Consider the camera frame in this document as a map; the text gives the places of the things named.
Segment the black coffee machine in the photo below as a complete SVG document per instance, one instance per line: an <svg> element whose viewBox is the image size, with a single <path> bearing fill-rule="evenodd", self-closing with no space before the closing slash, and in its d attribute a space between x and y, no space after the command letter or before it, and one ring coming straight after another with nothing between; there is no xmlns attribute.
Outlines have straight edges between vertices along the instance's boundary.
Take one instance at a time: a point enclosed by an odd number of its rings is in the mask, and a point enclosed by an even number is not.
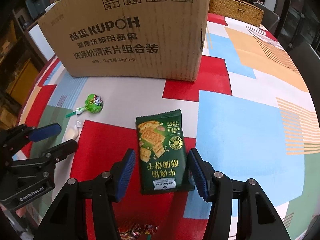
<svg viewBox="0 0 320 240"><path fill-rule="evenodd" d="M25 3L33 20L43 15L46 12L46 8L50 6L49 0L26 0Z"/></svg>

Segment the dark green cracker packet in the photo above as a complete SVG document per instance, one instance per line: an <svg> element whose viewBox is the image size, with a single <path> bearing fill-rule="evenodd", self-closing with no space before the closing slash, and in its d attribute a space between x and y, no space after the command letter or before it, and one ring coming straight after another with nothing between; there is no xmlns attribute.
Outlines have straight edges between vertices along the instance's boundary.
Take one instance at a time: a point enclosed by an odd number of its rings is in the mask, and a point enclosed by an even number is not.
<svg viewBox="0 0 320 240"><path fill-rule="evenodd" d="M193 191L180 109L139 116L136 128L142 194Z"/></svg>

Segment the colourful patchwork tablecloth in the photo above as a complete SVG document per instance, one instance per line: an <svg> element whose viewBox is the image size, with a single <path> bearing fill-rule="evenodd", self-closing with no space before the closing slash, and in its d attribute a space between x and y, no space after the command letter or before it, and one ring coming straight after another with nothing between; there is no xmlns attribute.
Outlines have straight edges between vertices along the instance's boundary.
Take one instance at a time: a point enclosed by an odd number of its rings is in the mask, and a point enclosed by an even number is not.
<svg viewBox="0 0 320 240"><path fill-rule="evenodd" d="M79 148L55 170L55 189L27 206L39 223L69 178L91 180L139 149L135 120L180 109L186 148L231 179L254 178L292 239L319 217L319 123L307 86L264 28L210 15L195 82L130 77L74 78L52 57L35 83L20 122L83 124ZM89 94L99 113L83 112Z"/></svg>

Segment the brown cardboard box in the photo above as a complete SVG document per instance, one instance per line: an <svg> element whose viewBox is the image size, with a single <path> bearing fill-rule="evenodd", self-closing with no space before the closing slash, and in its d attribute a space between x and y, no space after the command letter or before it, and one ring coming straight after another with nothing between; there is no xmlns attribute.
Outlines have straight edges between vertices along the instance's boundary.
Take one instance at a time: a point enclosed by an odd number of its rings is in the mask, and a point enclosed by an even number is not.
<svg viewBox="0 0 320 240"><path fill-rule="evenodd" d="M73 77L194 81L209 0L60 0L40 29Z"/></svg>

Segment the dark chair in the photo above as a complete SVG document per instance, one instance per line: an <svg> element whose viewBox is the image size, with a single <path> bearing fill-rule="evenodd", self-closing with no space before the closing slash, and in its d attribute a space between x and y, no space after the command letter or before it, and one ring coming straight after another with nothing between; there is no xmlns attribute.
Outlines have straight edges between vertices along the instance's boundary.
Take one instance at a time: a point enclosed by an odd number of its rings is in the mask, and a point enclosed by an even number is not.
<svg viewBox="0 0 320 240"><path fill-rule="evenodd" d="M319 55L310 44L303 42L292 49L289 56L303 77L311 97L319 99Z"/></svg>
<svg viewBox="0 0 320 240"><path fill-rule="evenodd" d="M271 33L274 34L276 31L276 27L278 22L280 21L280 17L271 11L270 9L267 9L264 5L260 3L254 4L257 8L261 9L264 12L263 19L262 19L262 25Z"/></svg>

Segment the red gold candy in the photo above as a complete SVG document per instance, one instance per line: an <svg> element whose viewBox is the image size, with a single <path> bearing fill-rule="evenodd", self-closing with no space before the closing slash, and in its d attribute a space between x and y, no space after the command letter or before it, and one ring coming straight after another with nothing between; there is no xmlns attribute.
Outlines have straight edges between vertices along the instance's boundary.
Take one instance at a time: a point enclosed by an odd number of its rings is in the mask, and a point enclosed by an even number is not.
<svg viewBox="0 0 320 240"><path fill-rule="evenodd" d="M151 240L153 235L155 235L158 231L158 226L151 225L151 224L134 224L131 226L130 229L126 231L120 232L121 239L127 239L127 240L137 240L137 239L147 239Z"/></svg>

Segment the dark chair right far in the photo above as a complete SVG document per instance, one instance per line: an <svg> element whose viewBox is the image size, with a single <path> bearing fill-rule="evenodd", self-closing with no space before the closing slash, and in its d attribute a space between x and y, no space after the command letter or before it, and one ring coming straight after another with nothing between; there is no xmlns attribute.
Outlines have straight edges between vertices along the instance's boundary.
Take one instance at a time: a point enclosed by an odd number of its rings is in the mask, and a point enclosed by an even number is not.
<svg viewBox="0 0 320 240"><path fill-rule="evenodd" d="M264 12L263 19L262 19L262 25L271 33L274 34L276 31L276 27L278 22L280 21L280 17L271 11L270 9L267 9L264 5L260 3L254 4L257 8L261 9Z"/></svg>

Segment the dark chair right near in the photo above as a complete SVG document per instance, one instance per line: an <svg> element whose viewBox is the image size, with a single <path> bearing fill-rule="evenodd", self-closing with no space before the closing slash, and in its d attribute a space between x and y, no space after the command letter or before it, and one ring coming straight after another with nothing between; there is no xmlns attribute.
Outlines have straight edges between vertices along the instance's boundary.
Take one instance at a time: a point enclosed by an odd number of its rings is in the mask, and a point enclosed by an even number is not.
<svg viewBox="0 0 320 240"><path fill-rule="evenodd" d="M303 77L311 97L319 99L319 55L310 44L303 42L292 49L289 56Z"/></svg>

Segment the green lollipop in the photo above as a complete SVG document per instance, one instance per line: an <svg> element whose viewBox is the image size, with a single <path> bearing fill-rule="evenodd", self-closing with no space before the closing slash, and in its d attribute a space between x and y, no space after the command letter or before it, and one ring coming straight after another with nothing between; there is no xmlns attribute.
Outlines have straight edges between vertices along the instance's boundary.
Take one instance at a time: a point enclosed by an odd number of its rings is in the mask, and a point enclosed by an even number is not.
<svg viewBox="0 0 320 240"><path fill-rule="evenodd" d="M83 112L89 112L89 113L99 113L103 109L103 100L100 96L97 94L89 94L85 101L85 105L83 107L77 108L72 113L69 113L66 115L66 118L70 118L74 115L80 115Z"/></svg>

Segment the white candy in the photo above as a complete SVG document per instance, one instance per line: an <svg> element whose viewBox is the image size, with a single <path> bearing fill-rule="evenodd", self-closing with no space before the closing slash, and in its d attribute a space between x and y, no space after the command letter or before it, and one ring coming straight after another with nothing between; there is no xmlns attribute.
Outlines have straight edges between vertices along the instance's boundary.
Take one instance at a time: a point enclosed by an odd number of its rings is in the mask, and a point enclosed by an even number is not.
<svg viewBox="0 0 320 240"><path fill-rule="evenodd" d="M82 128L83 128L82 122L76 121L76 123L73 126L69 127L65 132L64 140L65 141L71 140L71 139L76 140L80 135Z"/></svg>

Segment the woven wicker basket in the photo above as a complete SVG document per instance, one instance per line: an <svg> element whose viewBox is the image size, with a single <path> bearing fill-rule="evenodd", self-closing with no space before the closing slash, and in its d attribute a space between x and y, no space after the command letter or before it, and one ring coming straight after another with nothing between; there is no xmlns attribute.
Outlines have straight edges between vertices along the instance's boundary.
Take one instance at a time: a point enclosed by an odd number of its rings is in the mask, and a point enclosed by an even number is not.
<svg viewBox="0 0 320 240"><path fill-rule="evenodd" d="M209 13L260 27L264 11L243 0L209 0Z"/></svg>

